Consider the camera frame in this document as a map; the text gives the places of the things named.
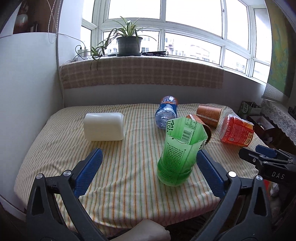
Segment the wall map poster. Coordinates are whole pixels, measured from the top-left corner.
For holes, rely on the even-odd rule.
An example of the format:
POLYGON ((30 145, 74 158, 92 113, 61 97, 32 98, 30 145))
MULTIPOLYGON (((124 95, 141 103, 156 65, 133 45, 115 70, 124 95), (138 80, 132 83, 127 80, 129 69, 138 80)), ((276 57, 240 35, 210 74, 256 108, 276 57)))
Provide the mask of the wall map poster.
POLYGON ((295 31, 275 1, 265 4, 271 25, 272 53, 262 98, 287 104, 295 78, 295 31))

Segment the green cut bottle cup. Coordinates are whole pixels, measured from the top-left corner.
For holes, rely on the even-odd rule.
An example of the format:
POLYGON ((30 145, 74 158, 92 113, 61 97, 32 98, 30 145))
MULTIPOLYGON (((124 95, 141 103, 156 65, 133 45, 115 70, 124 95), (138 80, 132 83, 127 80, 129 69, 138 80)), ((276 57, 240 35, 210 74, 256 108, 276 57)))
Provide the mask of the green cut bottle cup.
POLYGON ((166 137, 157 164, 159 180, 168 186, 179 186, 191 175, 197 152, 208 140, 203 125, 191 118, 175 118, 166 123, 166 137))

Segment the blue cut bottle cup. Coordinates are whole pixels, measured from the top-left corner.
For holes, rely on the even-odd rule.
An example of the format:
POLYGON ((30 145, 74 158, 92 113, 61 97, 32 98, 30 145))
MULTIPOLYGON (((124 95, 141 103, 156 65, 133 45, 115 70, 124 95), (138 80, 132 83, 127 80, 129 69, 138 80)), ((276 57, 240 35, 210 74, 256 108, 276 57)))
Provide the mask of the blue cut bottle cup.
POLYGON ((160 129, 165 129, 167 121, 177 118, 178 101, 175 97, 168 95, 163 97, 154 115, 156 125, 160 129))

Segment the brown paper cup near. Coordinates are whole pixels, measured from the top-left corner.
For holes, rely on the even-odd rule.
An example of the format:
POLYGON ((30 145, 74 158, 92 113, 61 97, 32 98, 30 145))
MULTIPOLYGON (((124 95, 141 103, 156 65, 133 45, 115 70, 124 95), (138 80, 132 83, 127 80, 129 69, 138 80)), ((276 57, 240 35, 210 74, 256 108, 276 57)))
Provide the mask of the brown paper cup near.
POLYGON ((212 137, 212 132, 211 132, 210 127, 207 126, 196 114, 189 114, 189 115, 186 116, 186 118, 194 120, 194 121, 200 123, 203 126, 203 128, 204 128, 204 130, 205 130, 205 132, 207 134, 207 137, 208 137, 204 145, 207 145, 208 142, 210 142, 210 139, 212 137))

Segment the white power charger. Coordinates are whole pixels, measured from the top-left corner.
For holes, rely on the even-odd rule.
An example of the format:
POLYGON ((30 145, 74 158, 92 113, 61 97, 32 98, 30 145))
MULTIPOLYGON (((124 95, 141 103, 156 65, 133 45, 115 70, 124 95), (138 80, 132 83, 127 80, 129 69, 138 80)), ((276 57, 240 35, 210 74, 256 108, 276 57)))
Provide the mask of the white power charger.
POLYGON ((76 56, 74 59, 75 61, 82 61, 82 60, 88 59, 89 51, 86 48, 82 48, 81 45, 77 45, 75 47, 75 52, 76 52, 76 56))

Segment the white window frame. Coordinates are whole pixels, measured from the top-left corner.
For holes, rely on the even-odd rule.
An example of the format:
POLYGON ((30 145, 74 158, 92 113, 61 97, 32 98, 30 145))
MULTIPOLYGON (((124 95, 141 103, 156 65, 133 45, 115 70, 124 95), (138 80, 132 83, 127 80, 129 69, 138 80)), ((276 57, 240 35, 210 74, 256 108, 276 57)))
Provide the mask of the white window frame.
POLYGON ((88 47, 131 20, 141 52, 196 59, 266 83, 271 27, 264 1, 84 1, 81 38, 88 47))

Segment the black flat item on sill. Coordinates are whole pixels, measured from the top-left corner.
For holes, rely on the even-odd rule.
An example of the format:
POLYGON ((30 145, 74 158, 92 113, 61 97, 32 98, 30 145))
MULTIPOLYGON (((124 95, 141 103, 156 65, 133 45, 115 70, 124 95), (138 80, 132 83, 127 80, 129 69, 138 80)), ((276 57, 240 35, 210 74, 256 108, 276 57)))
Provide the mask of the black flat item on sill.
POLYGON ((153 52, 142 52, 142 56, 159 56, 165 57, 167 55, 166 51, 153 51, 153 52))

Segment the brown plaid cloth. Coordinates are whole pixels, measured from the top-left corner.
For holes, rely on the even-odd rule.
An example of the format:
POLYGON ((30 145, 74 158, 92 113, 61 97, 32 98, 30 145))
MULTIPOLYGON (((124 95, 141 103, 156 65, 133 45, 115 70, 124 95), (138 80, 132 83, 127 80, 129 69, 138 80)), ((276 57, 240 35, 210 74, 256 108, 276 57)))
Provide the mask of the brown plaid cloth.
POLYGON ((167 57, 108 57, 65 64, 60 78, 64 89, 124 84, 221 89, 224 70, 167 57))

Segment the white lace cloth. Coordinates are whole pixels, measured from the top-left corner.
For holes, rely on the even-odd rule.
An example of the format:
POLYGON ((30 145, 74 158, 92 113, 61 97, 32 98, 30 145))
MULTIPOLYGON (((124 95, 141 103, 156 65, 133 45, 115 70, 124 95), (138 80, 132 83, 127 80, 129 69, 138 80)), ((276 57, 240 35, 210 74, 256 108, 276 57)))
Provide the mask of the white lace cloth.
POLYGON ((262 101, 261 107, 261 113, 273 121, 295 144, 295 119, 288 113, 288 109, 267 99, 262 101))

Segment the potted spider plant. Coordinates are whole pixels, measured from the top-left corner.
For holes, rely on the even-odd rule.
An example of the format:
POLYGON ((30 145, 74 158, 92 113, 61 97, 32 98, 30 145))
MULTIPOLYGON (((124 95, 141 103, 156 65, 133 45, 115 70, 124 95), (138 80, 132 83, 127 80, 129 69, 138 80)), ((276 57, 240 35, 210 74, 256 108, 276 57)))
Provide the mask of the potted spider plant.
POLYGON ((146 27, 137 25, 140 19, 131 20, 122 16, 119 19, 112 19, 113 22, 118 24, 118 27, 112 28, 107 37, 100 41, 96 47, 90 46, 91 58, 98 61, 103 56, 107 56, 107 49, 114 40, 118 44, 117 57, 140 56, 142 53, 140 45, 144 37, 157 41, 151 35, 141 34, 146 27))

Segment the white plastic cup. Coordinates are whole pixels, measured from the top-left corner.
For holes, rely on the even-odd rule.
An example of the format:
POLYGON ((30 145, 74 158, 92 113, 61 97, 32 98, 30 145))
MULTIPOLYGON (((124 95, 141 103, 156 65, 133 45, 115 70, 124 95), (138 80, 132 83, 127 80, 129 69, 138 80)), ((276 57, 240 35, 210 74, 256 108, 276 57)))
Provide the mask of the white plastic cup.
POLYGON ((121 141, 125 138, 122 113, 87 113, 83 128, 88 141, 121 141))

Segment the brown paper cup far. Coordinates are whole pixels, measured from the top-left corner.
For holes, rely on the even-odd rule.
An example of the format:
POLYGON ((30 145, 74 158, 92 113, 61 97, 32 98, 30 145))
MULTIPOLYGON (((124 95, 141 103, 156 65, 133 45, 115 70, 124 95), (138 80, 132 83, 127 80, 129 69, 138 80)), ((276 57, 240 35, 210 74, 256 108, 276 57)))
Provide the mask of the brown paper cup far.
POLYGON ((209 106, 209 105, 199 105, 196 111, 196 115, 208 126, 212 128, 217 128, 222 108, 209 106))

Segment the red orange cut bottle cup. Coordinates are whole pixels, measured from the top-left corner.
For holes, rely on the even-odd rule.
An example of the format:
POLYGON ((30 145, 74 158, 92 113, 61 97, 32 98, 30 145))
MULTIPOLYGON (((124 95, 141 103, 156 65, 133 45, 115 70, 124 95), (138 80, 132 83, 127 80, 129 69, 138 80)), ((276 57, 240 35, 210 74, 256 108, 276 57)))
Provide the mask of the red orange cut bottle cup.
POLYGON ((248 147, 253 138, 253 127, 253 123, 228 114, 222 123, 220 140, 227 144, 248 147))

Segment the beige cushion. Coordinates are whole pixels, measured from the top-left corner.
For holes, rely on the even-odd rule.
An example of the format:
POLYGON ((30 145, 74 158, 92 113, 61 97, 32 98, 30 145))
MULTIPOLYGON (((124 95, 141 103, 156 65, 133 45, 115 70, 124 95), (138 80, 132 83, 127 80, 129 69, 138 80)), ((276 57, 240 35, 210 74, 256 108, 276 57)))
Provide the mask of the beige cushion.
POLYGON ((163 226, 160 224, 144 219, 138 225, 133 227, 128 232, 113 238, 112 240, 115 241, 164 241, 164 240, 171 240, 171 236, 169 231, 167 231, 163 226))

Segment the brown paper cup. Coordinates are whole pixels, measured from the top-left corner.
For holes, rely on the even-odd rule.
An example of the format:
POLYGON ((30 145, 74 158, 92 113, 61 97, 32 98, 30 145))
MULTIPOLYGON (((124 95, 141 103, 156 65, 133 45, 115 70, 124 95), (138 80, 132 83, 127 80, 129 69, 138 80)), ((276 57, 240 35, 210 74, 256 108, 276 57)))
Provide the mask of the brown paper cup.
POLYGON ((217 128, 222 108, 209 106, 209 105, 199 105, 196 111, 196 115, 208 126, 212 128, 217 128))
POLYGON ((189 115, 186 116, 186 118, 194 120, 194 121, 200 123, 203 126, 203 128, 204 128, 204 130, 205 130, 205 132, 207 134, 207 137, 208 137, 204 145, 207 145, 208 142, 210 142, 210 139, 212 137, 212 132, 211 132, 210 127, 207 126, 196 114, 189 114, 189 115))

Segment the green white box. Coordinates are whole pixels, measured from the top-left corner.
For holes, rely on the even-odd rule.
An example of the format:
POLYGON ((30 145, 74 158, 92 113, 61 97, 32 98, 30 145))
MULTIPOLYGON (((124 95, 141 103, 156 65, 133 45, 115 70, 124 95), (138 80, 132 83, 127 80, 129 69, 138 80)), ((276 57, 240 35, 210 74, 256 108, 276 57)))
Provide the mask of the green white box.
POLYGON ((260 115, 261 106, 255 102, 242 101, 238 111, 238 116, 242 119, 246 119, 248 116, 260 115))

